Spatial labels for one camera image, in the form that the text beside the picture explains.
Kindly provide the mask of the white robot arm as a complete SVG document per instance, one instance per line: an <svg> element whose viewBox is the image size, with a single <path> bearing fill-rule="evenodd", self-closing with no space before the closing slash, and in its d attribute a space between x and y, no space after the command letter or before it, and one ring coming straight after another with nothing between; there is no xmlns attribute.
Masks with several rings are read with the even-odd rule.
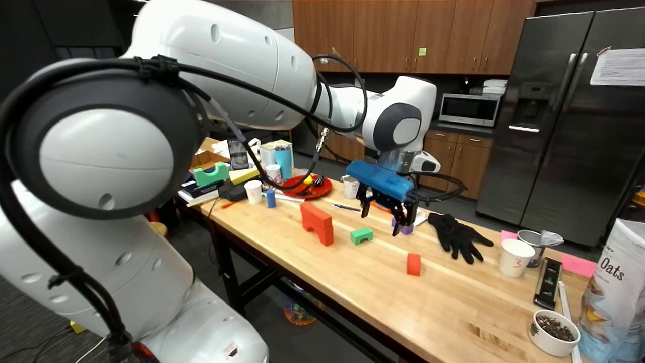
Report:
<svg viewBox="0 0 645 363"><path fill-rule="evenodd" d="M436 89L399 77L382 92L324 85L271 28L208 0L146 0L119 59L55 61L1 103L0 274L105 337L111 363L265 363L255 329L146 222L175 196L211 114L232 132L303 119L355 133L376 164L348 172L397 224Z"/></svg>

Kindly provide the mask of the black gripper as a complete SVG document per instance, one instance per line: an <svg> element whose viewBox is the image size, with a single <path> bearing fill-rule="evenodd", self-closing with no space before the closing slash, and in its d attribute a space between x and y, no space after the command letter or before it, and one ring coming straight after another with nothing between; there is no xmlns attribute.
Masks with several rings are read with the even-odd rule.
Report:
<svg viewBox="0 0 645 363"><path fill-rule="evenodd" d="M412 219L417 212L414 200L397 200L384 191L378 191L367 183L359 186L359 202L360 202L360 217L369 216L370 203L378 203L388 210L393 237L397 237L399 226L412 226L411 222L399 222L399 219Z"/></svg>

